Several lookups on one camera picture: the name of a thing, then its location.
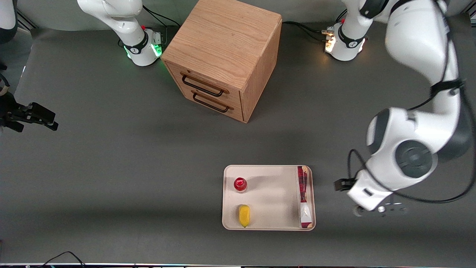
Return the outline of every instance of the bottle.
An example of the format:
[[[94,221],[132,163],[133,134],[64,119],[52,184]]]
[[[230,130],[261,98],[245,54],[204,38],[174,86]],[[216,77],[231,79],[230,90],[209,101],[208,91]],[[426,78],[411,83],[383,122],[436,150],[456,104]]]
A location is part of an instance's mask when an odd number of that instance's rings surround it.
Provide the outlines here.
[[[244,193],[248,187],[248,183],[244,178],[237,178],[233,184],[235,190],[239,193]]]

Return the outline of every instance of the red bottle cap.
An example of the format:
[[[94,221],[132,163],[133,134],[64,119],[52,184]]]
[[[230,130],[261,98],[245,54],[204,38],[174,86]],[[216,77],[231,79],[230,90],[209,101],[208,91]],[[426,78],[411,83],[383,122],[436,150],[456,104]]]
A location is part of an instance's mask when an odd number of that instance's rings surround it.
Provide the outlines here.
[[[233,184],[235,189],[239,192],[246,190],[246,187],[248,186],[248,183],[244,178],[237,178],[235,180],[235,183]]]

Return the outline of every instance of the wooden cabinet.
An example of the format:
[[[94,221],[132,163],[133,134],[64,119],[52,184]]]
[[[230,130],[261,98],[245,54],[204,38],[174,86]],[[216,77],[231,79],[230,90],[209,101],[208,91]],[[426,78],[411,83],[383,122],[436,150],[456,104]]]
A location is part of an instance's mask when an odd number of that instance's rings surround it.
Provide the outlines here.
[[[200,0],[162,61],[189,100],[247,123],[276,66],[281,15]]]

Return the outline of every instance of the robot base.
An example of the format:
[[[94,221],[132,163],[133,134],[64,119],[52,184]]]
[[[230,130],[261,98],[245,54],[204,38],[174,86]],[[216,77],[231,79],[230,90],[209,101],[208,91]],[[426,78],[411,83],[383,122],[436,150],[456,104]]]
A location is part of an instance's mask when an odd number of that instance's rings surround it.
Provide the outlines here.
[[[355,46],[355,48],[348,48],[346,44],[335,34],[342,23],[336,23],[333,26],[327,28],[327,31],[322,31],[326,35],[326,47],[325,52],[329,53],[336,60],[347,62],[354,59],[359,52],[362,51],[365,39]]]
[[[162,55],[162,44],[160,32],[154,32],[150,29],[144,30],[149,36],[147,45],[140,54],[130,53],[125,47],[127,56],[138,66],[148,66],[153,64]]]

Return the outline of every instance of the cabinet top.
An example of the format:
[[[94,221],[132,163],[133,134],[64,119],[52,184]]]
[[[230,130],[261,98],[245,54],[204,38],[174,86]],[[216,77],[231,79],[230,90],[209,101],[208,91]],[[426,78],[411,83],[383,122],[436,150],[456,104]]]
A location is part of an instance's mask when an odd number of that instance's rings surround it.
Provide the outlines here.
[[[236,0],[200,0],[162,59],[242,89],[281,15]]]

